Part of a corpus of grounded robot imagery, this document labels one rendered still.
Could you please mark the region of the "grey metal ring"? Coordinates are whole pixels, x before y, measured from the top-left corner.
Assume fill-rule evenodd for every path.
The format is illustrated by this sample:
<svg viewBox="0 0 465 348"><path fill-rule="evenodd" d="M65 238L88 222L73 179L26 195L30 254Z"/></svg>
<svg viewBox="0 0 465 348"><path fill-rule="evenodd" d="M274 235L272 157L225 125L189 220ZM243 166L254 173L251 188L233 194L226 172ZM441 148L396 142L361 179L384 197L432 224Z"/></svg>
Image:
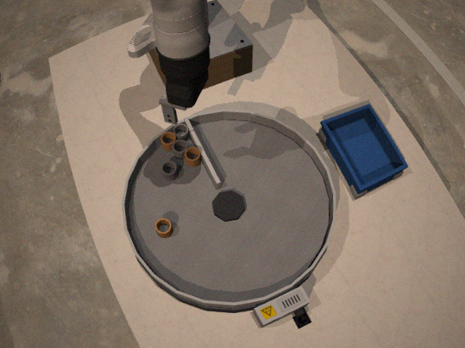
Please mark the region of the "grey metal ring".
<svg viewBox="0 0 465 348"><path fill-rule="evenodd" d="M166 174L165 171L168 168L173 168L174 172L170 174ZM173 161L164 162L161 169L162 169L163 176L166 180L175 180L178 176L178 169L177 169L176 164Z"/></svg>
<svg viewBox="0 0 465 348"><path fill-rule="evenodd" d="M184 151L177 151L176 149L178 149L180 147L184 147L184 148L188 149L188 144L186 143L185 140L176 140L174 142L174 144L172 145L175 157L178 158L178 159L184 159L186 149Z"/></svg>
<svg viewBox="0 0 465 348"><path fill-rule="evenodd" d="M188 126L184 123L179 123L177 125L175 125L174 129L174 134L175 134L175 137L176 139L181 139L181 140L185 140L187 141L189 139L189 130L188 130ZM185 133L183 135L178 135L179 132L181 131L184 131Z"/></svg>

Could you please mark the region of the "bronze bushing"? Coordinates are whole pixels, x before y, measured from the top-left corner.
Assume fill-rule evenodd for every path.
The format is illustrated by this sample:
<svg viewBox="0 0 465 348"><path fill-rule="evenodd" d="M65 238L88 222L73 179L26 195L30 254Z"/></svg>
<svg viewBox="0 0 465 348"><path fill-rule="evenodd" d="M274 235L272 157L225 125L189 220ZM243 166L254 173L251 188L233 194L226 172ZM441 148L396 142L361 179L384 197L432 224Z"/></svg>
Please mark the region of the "bronze bushing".
<svg viewBox="0 0 465 348"><path fill-rule="evenodd" d="M161 231L159 231L159 227L161 225L169 225L169 229L166 232L161 232ZM159 236L161 236L163 238L170 237L173 234L173 227L172 227L171 223L169 222L169 220L164 219L164 218L157 220L157 222L155 224L155 229L156 229L157 233L159 234Z"/></svg>
<svg viewBox="0 0 465 348"><path fill-rule="evenodd" d="M197 155L196 159L189 159L191 155ZM201 163L201 153L200 150L196 147L190 147L185 151L186 163L190 167L197 167Z"/></svg>
<svg viewBox="0 0 465 348"><path fill-rule="evenodd" d="M171 143L166 144L164 143L166 140L173 140L173 141ZM176 141L176 137L175 137L175 134L172 132L166 132L161 136L162 146L166 151L173 151L172 145L174 144L175 141Z"/></svg>

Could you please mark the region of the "blue square tray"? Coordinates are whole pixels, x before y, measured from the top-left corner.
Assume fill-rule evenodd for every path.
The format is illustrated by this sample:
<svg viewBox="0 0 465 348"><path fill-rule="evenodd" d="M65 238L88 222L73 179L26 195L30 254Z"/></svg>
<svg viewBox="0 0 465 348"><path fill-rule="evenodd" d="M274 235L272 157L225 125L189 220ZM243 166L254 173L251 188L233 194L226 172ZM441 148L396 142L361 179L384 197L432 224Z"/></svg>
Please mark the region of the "blue square tray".
<svg viewBox="0 0 465 348"><path fill-rule="evenodd" d="M402 176L403 170L408 168L370 104L328 118L319 136L334 157L355 200Z"/></svg>

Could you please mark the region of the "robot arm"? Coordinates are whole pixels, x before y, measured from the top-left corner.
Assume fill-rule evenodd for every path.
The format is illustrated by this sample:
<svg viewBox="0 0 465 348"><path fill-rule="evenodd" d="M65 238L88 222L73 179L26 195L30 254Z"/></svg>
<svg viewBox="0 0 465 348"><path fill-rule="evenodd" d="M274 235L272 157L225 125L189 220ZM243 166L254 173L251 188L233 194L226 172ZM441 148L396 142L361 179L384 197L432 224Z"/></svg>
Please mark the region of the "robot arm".
<svg viewBox="0 0 465 348"><path fill-rule="evenodd" d="M207 0L150 0L155 26L168 33L182 33L199 26L205 18L209 26Z"/></svg>

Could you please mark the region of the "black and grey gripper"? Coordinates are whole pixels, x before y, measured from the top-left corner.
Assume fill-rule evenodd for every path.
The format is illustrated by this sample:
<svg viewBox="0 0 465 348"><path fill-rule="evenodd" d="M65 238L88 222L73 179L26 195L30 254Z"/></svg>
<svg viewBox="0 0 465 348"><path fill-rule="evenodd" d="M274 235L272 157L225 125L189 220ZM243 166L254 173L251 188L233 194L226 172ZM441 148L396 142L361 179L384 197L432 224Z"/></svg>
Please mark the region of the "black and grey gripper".
<svg viewBox="0 0 465 348"><path fill-rule="evenodd" d="M176 109L185 111L193 107L209 78L208 24L205 17L199 26L182 33L160 31L156 26L154 30L154 26L152 12L129 42L127 50L129 57L140 58L156 49L161 71L167 80L167 97L161 96L159 104L164 121L176 125Z"/></svg>

